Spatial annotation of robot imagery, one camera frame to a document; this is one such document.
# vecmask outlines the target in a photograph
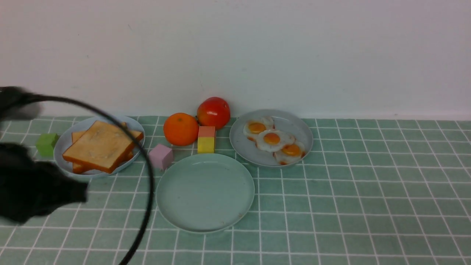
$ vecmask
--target toy block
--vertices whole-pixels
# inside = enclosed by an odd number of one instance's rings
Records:
[[[199,137],[198,138],[198,154],[214,153],[216,138]]]
[[[170,147],[158,144],[149,152],[149,158],[154,167],[165,170],[173,162],[173,152]]]
[[[36,149],[42,157],[54,156],[54,147],[56,146],[59,136],[57,133],[43,133],[36,141]]]
[[[198,131],[198,138],[200,137],[216,137],[216,127],[200,126],[200,130]]]

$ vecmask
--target plate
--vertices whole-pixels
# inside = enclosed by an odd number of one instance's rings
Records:
[[[162,176],[155,195],[162,216],[193,233],[224,230],[249,211],[255,185],[233,158],[199,154],[182,159]]]
[[[243,159],[257,166],[272,168],[286,167],[301,161],[300,159],[291,164],[280,165],[276,162],[275,158],[273,158],[273,153],[257,149],[254,142],[247,139],[243,133],[245,123],[249,120],[258,119],[263,116],[272,117],[276,129],[292,133],[298,141],[302,142],[306,149],[306,155],[311,151],[313,145],[312,131],[309,129],[309,126],[303,122],[303,120],[285,111],[261,109],[249,112],[238,118],[232,125],[229,133],[232,147]]]
[[[128,129],[142,132],[144,134],[144,138],[141,140],[140,143],[141,143],[141,145],[144,144],[144,141],[146,140],[146,133],[144,132],[144,128],[142,127],[142,125],[140,123],[138,123],[136,120],[131,119],[131,118],[126,117],[126,116],[114,116],[114,118],[116,118],[119,122],[125,122]],[[111,123],[110,121],[108,121],[107,119],[102,118],[102,117],[88,118],[86,120],[83,120],[83,121],[77,123],[76,125],[72,126],[71,128],[69,128],[65,133],[63,133],[60,136],[59,140],[57,141],[56,146],[54,147],[54,159],[56,160],[57,165],[67,175],[72,176],[72,177],[89,177],[89,178],[109,176],[109,175],[115,174],[115,173],[123,170],[124,168],[128,167],[139,156],[139,154],[140,154],[139,148],[136,147],[132,151],[135,155],[129,161],[121,163],[121,165],[119,167],[117,167],[115,169],[115,171],[113,171],[112,174],[105,173],[105,172],[99,171],[99,170],[89,170],[89,171],[84,172],[82,174],[73,173],[72,172],[72,163],[65,161],[62,158],[62,154],[72,145],[72,133],[73,132],[86,131],[97,120],[104,121],[104,122],[107,122],[107,123]]]

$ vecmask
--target green tile tablecloth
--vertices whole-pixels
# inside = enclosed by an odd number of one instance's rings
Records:
[[[36,154],[41,133],[63,133],[85,117],[3,124],[0,141]],[[146,148],[165,117],[136,119]],[[133,264],[471,265],[471,122],[305,119],[314,147],[283,170],[237,157],[230,126],[216,152],[244,163],[256,196],[233,228],[201,236],[179,231],[156,210]],[[175,160],[196,145],[174,148]],[[89,202],[21,227],[0,223],[0,264],[116,264],[134,239],[146,204],[142,158],[117,176],[90,182]]]

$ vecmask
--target red tomato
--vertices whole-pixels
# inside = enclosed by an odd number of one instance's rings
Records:
[[[219,130],[229,122],[231,111],[225,100],[212,97],[201,103],[196,117],[202,126],[214,126]]]

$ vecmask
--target green cube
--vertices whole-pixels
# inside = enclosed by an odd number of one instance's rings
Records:
[[[59,140],[57,133],[43,133],[36,142],[36,149],[42,157],[52,157],[57,140]]]

